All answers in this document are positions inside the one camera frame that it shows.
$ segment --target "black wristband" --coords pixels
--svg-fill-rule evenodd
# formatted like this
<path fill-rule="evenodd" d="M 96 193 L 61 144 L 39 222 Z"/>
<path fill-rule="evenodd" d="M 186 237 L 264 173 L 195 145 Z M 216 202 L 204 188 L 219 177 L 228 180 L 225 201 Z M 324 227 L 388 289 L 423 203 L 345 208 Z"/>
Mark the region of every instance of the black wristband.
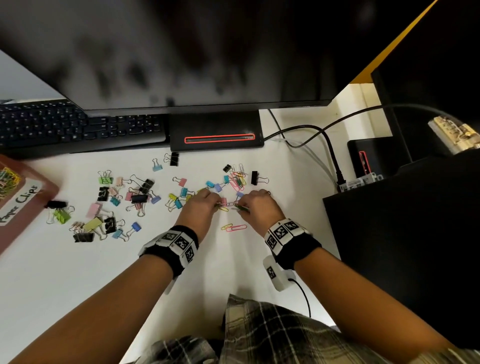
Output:
<path fill-rule="evenodd" d="M 150 254 L 162 258 L 172 268 L 173 277 L 176 278 L 192 261 L 197 249 L 197 234 L 186 226 L 175 225 L 145 244 L 138 255 Z"/>
<path fill-rule="evenodd" d="M 283 269 L 293 269 L 295 262 L 305 258 L 322 245 L 300 224 L 286 218 L 268 229 L 265 243 Z"/>

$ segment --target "white desk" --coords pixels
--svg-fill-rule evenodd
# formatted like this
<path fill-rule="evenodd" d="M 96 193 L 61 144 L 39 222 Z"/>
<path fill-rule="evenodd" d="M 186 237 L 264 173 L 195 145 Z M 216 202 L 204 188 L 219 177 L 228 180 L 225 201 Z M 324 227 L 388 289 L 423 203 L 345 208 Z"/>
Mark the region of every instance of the white desk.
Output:
<path fill-rule="evenodd" d="M 359 85 L 347 87 L 326 108 L 274 110 L 282 127 L 296 124 L 325 126 L 352 111 L 365 107 Z M 276 131 L 266 110 L 260 111 L 264 135 Z M 292 139 L 304 140 L 312 132 L 289 133 Z M 358 116 L 328 131 L 345 178 L 354 172 L 347 151 L 347 140 L 372 137 L 368 115 Z M 329 164 L 321 141 L 310 147 Z M 180 187 L 172 177 L 187 178 L 192 191 L 204 187 L 207 180 L 221 182 L 226 164 L 242 163 L 246 172 L 258 170 L 268 177 L 267 188 L 285 214 L 308 228 L 324 248 L 338 256 L 338 250 L 326 217 L 322 198 L 334 193 L 334 186 L 302 149 L 291 150 L 283 142 L 267 141 L 265 147 L 251 150 L 184 153 L 179 167 L 163 163 L 168 148 L 140 149 L 63 155 L 30 163 L 39 172 L 57 183 L 58 199 L 67 200 L 76 211 L 72 221 L 86 221 L 85 213 L 96 200 L 99 170 L 112 170 L 112 176 L 128 178 L 131 174 L 155 180 L 153 192 L 162 201 L 145 208 L 146 216 L 125 211 L 130 203 L 118 207 L 104 203 L 105 210 L 114 211 L 130 226 L 137 221 L 142 230 L 130 241 L 109 237 L 100 242 L 74 243 L 70 225 L 47 225 L 47 212 L 42 213 L 22 235 L 0 256 L 0 362 L 8 362 L 27 344 L 73 309 L 80 302 L 116 277 L 135 259 L 141 246 L 157 234 L 173 226 L 179 211 L 167 211 L 168 193 L 177 194 Z M 152 172 L 152 158 L 158 158 L 164 169 Z M 253 187 L 248 185 L 245 192 Z M 221 193 L 229 201 L 235 199 L 233 188 Z M 227 233 L 220 227 L 240 224 L 233 210 L 216 213 L 200 253 L 176 282 L 168 296 L 162 296 L 123 361 L 134 360 L 141 350 L 162 338 L 182 335 L 220 337 L 219 326 L 230 293 L 259 301 L 268 301 L 291 310 L 308 314 L 307 305 L 298 287 L 277 292 L 262 260 L 269 250 L 252 228 Z M 299 280 L 309 298 L 312 316 L 333 325 L 323 307 Z"/>

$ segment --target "thin black wire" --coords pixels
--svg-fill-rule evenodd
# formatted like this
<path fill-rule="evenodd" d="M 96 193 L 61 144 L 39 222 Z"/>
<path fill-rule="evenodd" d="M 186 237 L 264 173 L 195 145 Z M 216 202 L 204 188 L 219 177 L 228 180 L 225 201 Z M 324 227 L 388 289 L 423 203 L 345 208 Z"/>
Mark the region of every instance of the thin black wire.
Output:
<path fill-rule="evenodd" d="M 272 135 L 269 135 L 268 137 L 266 137 L 264 139 L 265 140 L 268 140 L 276 135 L 279 135 L 279 134 L 282 134 L 282 137 L 285 139 L 285 136 L 283 135 L 283 132 L 288 132 L 290 130 L 295 130 L 295 129 L 306 129 L 306 128 L 311 128 L 311 129 L 315 129 L 315 130 L 318 130 L 318 133 L 315 134 L 315 135 L 319 135 L 319 134 L 322 134 L 325 138 L 325 141 L 327 142 L 327 147 L 328 147 L 328 151 L 330 152 L 330 156 L 332 158 L 332 163 L 333 163 L 333 166 L 335 168 L 335 173 L 336 173 L 336 178 L 337 178 L 337 183 L 338 185 L 341 185 L 341 184 L 344 184 L 346 181 L 345 179 L 343 178 L 343 174 L 342 174 L 342 171 L 340 170 L 340 166 L 338 165 L 338 162 L 337 162 L 337 159 L 336 159 L 336 156 L 335 156 L 335 151 L 333 150 L 333 146 L 332 146 L 332 142 L 330 141 L 330 138 L 328 137 L 328 135 L 324 132 L 324 130 L 316 125 L 310 125 L 310 124 L 306 124 L 306 125 L 297 125 L 297 126 L 292 126 L 290 128 L 286 128 L 286 129 L 281 129 L 280 128 L 280 125 L 278 124 L 278 121 L 276 120 L 275 116 L 273 115 L 272 111 L 270 109 L 268 109 L 268 111 L 270 112 L 270 114 L 272 115 L 273 117 L 273 120 L 275 121 L 275 124 L 277 125 L 277 127 L 280 129 L 278 132 L 276 133 L 273 133 Z M 293 146 L 292 144 L 290 144 L 289 142 L 287 142 L 287 144 L 292 147 L 292 148 L 300 148 L 302 146 L 305 145 L 305 143 L 302 143 L 301 145 L 299 146 Z"/>
<path fill-rule="evenodd" d="M 339 122 L 342 122 L 343 120 L 346 120 L 348 118 L 351 118 L 352 116 L 356 116 L 356 115 L 359 115 L 359 114 L 362 114 L 364 112 L 368 112 L 368 111 L 373 111 L 373 110 L 378 110 L 378 109 L 392 109 L 392 108 L 411 108 L 411 109 L 420 109 L 420 110 L 425 110 L 425 111 L 430 111 L 430 112 L 433 112 L 435 114 L 438 114 L 438 115 L 441 115 L 441 116 L 444 116 L 448 119 L 450 119 L 451 121 L 453 121 L 455 124 L 457 124 L 458 126 L 462 125 L 463 122 L 456 118 L 455 116 L 453 115 L 450 115 L 448 113 L 446 113 L 445 111 L 442 111 L 440 109 L 437 109 L 437 108 L 433 108 L 431 106 L 426 106 L 426 105 L 420 105 L 420 104 L 387 104 L 387 105 L 379 105 L 379 106 L 372 106 L 371 108 L 366 108 L 366 109 L 362 109 L 362 110 L 359 110 L 359 111 L 356 111 L 356 112 L 353 112 L 347 116 L 344 116 L 343 118 L 340 118 L 336 121 L 334 121 L 333 123 L 331 124 L 328 124 L 326 127 L 324 127 L 321 131 L 319 130 L 318 133 L 315 133 L 312 137 L 308 138 L 305 142 L 303 142 L 302 144 L 298 145 L 298 146 L 295 146 L 295 148 L 300 148 L 304 145 L 306 145 L 307 143 L 309 143 L 310 141 L 312 141 L 313 139 L 315 139 L 316 137 L 318 137 L 320 134 L 322 135 L 326 135 L 324 132 L 325 130 L 327 130 L 328 128 L 331 128 L 332 126 L 334 125 L 337 125 Z M 269 136 L 267 136 L 266 138 L 264 138 L 264 140 L 268 140 L 268 139 L 271 139 L 273 138 L 274 136 L 277 136 L 279 134 L 283 134 L 284 132 L 289 132 L 291 130 L 296 130 L 296 129 L 305 129 L 305 128 L 312 128 L 313 125 L 298 125 L 298 126 L 292 126 L 290 128 L 286 128 L 286 129 L 282 129 L 282 130 L 279 130 L 278 132 L 275 132 Z"/>
<path fill-rule="evenodd" d="M 297 286 L 301 289 L 301 292 L 303 293 L 303 296 L 305 297 L 305 300 L 307 301 L 308 317 L 312 318 L 312 312 L 310 311 L 310 303 L 308 302 L 308 298 L 307 298 L 307 295 L 305 294 L 305 291 L 303 290 L 301 285 L 296 280 L 294 280 L 292 278 L 289 278 L 288 280 L 291 281 L 291 282 L 295 282 L 297 284 Z"/>

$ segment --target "plaid shirt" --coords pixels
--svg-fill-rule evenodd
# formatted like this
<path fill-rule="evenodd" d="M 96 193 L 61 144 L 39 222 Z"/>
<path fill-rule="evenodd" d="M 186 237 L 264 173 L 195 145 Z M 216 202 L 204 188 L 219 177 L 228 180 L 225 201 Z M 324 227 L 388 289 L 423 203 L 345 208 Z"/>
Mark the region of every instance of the plaid shirt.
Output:
<path fill-rule="evenodd" d="M 218 358 L 207 340 L 187 336 L 158 341 L 135 364 L 160 363 L 388 363 L 364 345 L 321 322 L 271 303 L 230 295 L 225 341 Z M 480 353 L 429 353 L 414 364 L 480 363 Z"/>

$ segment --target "person's left hand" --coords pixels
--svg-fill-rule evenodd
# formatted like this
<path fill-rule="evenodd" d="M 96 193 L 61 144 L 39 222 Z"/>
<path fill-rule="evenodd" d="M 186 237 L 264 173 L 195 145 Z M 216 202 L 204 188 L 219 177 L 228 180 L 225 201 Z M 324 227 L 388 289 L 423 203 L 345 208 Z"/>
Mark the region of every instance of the person's left hand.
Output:
<path fill-rule="evenodd" d="M 218 210 L 216 204 L 219 202 L 221 197 L 218 194 L 204 188 L 182 207 L 175 225 L 192 229 L 197 234 L 200 244 L 208 233 L 213 214 Z"/>

